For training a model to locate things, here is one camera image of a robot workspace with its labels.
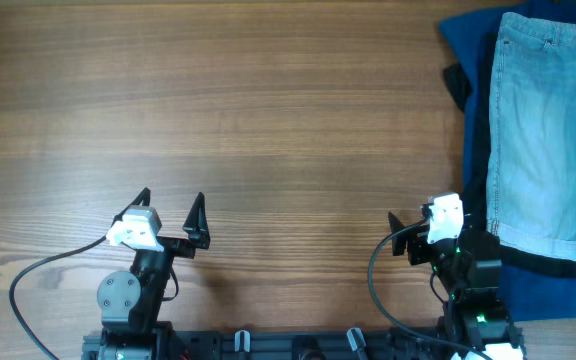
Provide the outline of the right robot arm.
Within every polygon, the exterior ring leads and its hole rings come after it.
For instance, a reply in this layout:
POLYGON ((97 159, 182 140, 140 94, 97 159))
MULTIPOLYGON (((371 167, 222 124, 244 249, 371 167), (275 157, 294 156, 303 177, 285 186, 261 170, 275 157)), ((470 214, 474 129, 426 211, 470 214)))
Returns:
POLYGON ((390 359, 524 359, 522 330, 498 297, 502 270, 499 239, 485 230, 467 227, 456 239, 427 242, 429 227, 404 231, 393 239, 393 254, 406 254, 412 265, 432 265, 433 279, 447 293, 443 315, 433 328, 417 331, 436 340, 464 345, 469 353, 427 342, 400 328, 387 336, 390 359))

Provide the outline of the light blue denim shorts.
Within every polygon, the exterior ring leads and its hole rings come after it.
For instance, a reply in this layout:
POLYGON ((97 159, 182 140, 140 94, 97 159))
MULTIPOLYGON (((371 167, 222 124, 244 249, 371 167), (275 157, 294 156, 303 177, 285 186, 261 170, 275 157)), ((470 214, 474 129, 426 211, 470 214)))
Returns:
POLYGON ((576 263, 576 24, 502 16, 489 127, 489 232, 576 263))

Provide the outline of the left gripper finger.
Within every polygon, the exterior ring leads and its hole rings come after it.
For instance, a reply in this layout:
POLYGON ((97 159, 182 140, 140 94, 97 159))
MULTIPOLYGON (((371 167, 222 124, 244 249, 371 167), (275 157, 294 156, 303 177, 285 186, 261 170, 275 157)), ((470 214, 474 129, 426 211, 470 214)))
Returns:
POLYGON ((194 247, 205 250, 209 248, 211 238, 206 217, 205 196, 202 192, 197 194, 182 229, 194 247))
POLYGON ((148 187, 144 187, 142 191, 132 200, 132 202, 126 206, 121 212, 114 216, 112 224, 122 220, 123 215, 131 206, 149 206, 151 200, 151 190, 148 187))

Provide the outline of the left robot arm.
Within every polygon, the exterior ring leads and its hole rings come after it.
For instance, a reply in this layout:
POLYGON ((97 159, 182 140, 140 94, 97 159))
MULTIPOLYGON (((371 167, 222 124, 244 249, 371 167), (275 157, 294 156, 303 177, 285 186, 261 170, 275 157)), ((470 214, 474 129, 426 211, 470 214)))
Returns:
POLYGON ((160 321, 161 306, 173 298, 165 294, 170 280, 176 281, 173 262, 192 259, 199 249, 208 249, 210 234, 205 196, 198 193, 182 226, 185 238, 161 236, 160 217, 150 206, 145 188, 117 214, 105 238, 113 246, 134 250, 127 271, 106 276, 97 290, 102 330, 86 336, 83 359, 89 360, 171 360, 189 359, 190 350, 177 336, 169 321, 160 321))

